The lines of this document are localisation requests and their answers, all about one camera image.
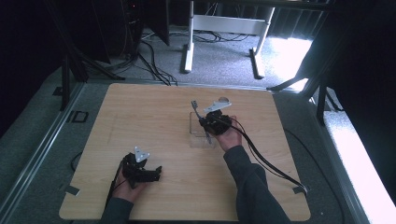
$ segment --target wooden table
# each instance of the wooden table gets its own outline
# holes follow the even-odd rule
[[[203,109],[221,96],[233,104],[223,114],[236,115],[261,154],[299,180],[270,92],[112,84],[70,184],[80,193],[65,195],[60,216],[99,219],[120,160],[140,147],[150,153],[145,168],[161,165],[163,173],[135,203],[131,219],[237,220],[236,187],[223,151],[190,144],[191,100],[204,115]],[[306,199],[294,194],[293,184],[269,173],[267,180],[291,220],[309,219]]]

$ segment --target person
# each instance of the person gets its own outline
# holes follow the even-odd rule
[[[231,116],[232,125],[237,127],[236,116]],[[236,213],[241,224],[284,224],[290,220],[280,204],[268,189],[264,169],[251,163],[242,146],[242,134],[234,128],[214,136],[224,150],[223,159],[233,176],[237,187]],[[119,173],[117,183],[125,178]],[[129,184],[117,187],[100,221],[105,223],[126,223],[134,201],[148,183],[140,183],[136,189]]]

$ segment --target tripod leg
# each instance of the tripod leg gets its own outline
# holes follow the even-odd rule
[[[97,69],[100,72],[104,73],[106,76],[108,76],[108,77],[110,77],[112,79],[116,79],[116,80],[125,80],[125,77],[119,77],[119,76],[115,75],[114,73],[111,73],[111,72],[107,71],[102,65],[100,65],[99,63],[97,63],[97,62],[93,61],[92,59],[88,58],[84,54],[80,53],[79,56],[80,56],[82,61],[84,61],[85,63],[90,64],[92,67],[94,67],[95,69]]]
[[[43,0],[45,6],[47,7],[47,11],[52,18],[55,29],[61,38],[61,45],[64,52],[68,55],[70,62],[73,64],[73,75],[76,78],[76,81],[87,81],[88,74],[85,71],[84,65],[81,63],[81,60],[76,54],[76,51],[73,46],[72,38],[70,34],[67,32],[64,21],[59,16],[59,10],[55,6],[55,4],[50,0]]]
[[[67,104],[70,101],[70,72],[69,72],[69,58],[64,55],[64,60],[62,61],[62,105],[61,111],[64,111]]]

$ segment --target white metal frame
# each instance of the white metal frame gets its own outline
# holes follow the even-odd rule
[[[250,20],[230,17],[217,17],[206,15],[194,15],[194,2],[190,3],[190,22],[189,22],[189,43],[187,46],[185,72],[192,71],[192,56],[194,53],[194,43],[192,35],[194,30],[205,30],[223,33],[235,33],[244,35],[258,35],[260,37],[257,48],[250,50],[250,57],[258,78],[264,77],[264,67],[262,65],[262,46],[270,27],[271,19],[274,15],[274,7],[265,20]]]

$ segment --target black device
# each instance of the black device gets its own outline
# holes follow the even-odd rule
[[[191,101],[192,108],[198,117],[198,121],[207,133],[213,135],[219,135],[227,132],[227,130],[232,126],[232,121],[228,115],[223,115],[220,108],[224,108],[231,103],[225,97],[220,97],[218,102],[215,102],[212,106],[206,109],[208,113],[206,117],[201,117],[196,108],[198,104],[196,101]]]
[[[116,172],[116,176],[114,177],[114,180],[111,182],[111,186],[107,194],[105,207],[107,207],[108,201],[113,195],[114,189],[116,189],[119,185],[124,184],[123,182],[121,182],[116,186],[117,177],[119,176],[121,168],[122,168],[122,174],[126,179],[125,181],[128,181],[132,189],[136,187],[136,183],[154,182],[160,180],[161,171],[163,167],[159,166],[154,171],[146,170],[144,167],[147,161],[148,161],[147,159],[144,159],[142,161],[137,160],[136,155],[132,152],[127,154],[122,159],[122,161],[120,162],[119,169]]]
[[[159,166],[155,171],[148,171],[144,168],[148,160],[136,161],[134,153],[130,152],[122,160],[122,174],[128,180],[131,188],[136,187],[136,183],[154,182],[160,180],[162,167]]]
[[[205,118],[199,119],[199,123],[206,132],[219,135],[227,132],[232,121],[228,115],[223,115],[221,110],[215,110],[207,113]]]

